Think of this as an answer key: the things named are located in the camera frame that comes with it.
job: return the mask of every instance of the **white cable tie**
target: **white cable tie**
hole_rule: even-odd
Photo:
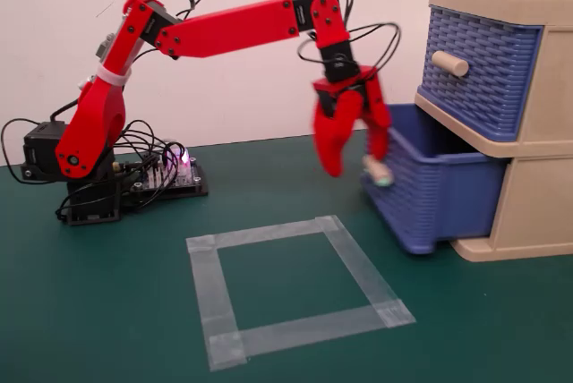
[[[129,76],[132,75],[132,69],[130,68],[125,76],[120,76],[119,74],[115,74],[114,72],[110,72],[103,64],[98,65],[98,69],[96,70],[96,75],[102,80],[110,85],[114,86],[124,86],[129,79]]]

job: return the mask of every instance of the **open drawer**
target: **open drawer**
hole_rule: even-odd
[[[479,153],[415,105],[389,110],[395,182],[361,181],[404,248],[430,253],[439,240],[488,236],[509,160]]]

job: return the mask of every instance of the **tape square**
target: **tape square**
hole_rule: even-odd
[[[326,235],[370,305],[239,330],[218,249],[317,233]],[[186,241],[212,371],[244,364],[247,357],[257,354],[415,322],[336,216],[204,235]]]

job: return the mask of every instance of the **blue basket drawer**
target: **blue basket drawer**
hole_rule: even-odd
[[[390,113],[385,162],[395,182],[361,182],[402,246],[429,253],[440,240],[488,236],[508,160],[477,152],[415,105]]]
[[[542,31],[433,6],[418,93],[489,140],[515,141]],[[467,61],[467,74],[434,65],[436,51]]]

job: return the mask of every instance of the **wire bundle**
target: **wire bundle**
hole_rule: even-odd
[[[348,18],[350,17],[350,13],[352,12],[352,7],[354,6],[354,2],[355,2],[355,0],[346,0],[346,8],[345,8],[344,15],[343,15],[345,27],[347,27]],[[372,69],[368,73],[366,73],[362,78],[356,79],[356,81],[354,83],[344,87],[339,93],[353,87],[357,83],[360,83],[363,81],[369,81],[369,80],[373,79],[376,76],[376,73],[379,72],[389,62],[389,60],[392,58],[392,56],[396,52],[396,49],[398,48],[398,44],[400,43],[401,34],[402,34],[399,25],[395,22],[378,22],[378,23],[373,23],[370,25],[365,25],[363,27],[354,28],[353,30],[348,31],[350,33],[353,33],[353,32],[357,32],[360,30],[367,30],[366,32],[362,33],[361,35],[354,37],[354,38],[351,38],[349,40],[350,42],[353,42],[353,41],[359,40],[360,38],[364,38],[364,37],[368,36],[369,34],[372,34],[374,31],[377,31],[383,27],[392,27],[394,29],[394,35],[392,36],[392,39],[390,40],[390,42],[386,46],[386,50],[384,50],[382,56],[380,58],[378,58],[378,60],[374,63],[374,65],[372,66]],[[357,65],[357,63],[355,61],[351,61],[351,60],[347,60],[347,59],[339,58],[339,57],[334,58],[334,59],[320,60],[320,59],[311,59],[311,58],[307,58],[307,57],[303,56],[303,54],[302,54],[303,49],[309,43],[311,43],[314,40],[316,40],[316,33],[312,31],[309,33],[309,38],[306,39],[303,43],[301,43],[301,45],[296,49],[296,53],[298,54],[298,57],[301,58],[303,61],[307,61],[307,62],[311,62],[311,63],[317,63],[317,64],[347,63],[347,64]]]

